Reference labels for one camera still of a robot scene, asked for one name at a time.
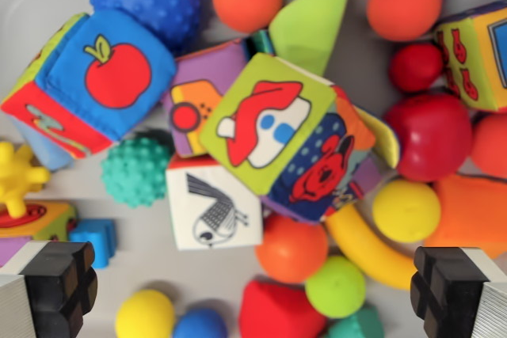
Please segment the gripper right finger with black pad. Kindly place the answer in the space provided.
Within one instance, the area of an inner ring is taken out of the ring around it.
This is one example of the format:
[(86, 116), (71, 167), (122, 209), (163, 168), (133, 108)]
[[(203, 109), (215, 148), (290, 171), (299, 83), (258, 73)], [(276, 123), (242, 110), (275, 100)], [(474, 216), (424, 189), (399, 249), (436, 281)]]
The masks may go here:
[(506, 336), (506, 273), (481, 249), (421, 246), (414, 265), (410, 301), (426, 336)]

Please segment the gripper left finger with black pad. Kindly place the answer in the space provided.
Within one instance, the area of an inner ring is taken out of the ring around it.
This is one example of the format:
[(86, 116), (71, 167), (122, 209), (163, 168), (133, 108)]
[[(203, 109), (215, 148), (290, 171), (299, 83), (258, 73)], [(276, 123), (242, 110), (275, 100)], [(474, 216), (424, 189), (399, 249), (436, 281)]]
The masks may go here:
[(2, 337), (76, 337), (97, 297), (89, 242), (30, 241), (1, 267)]

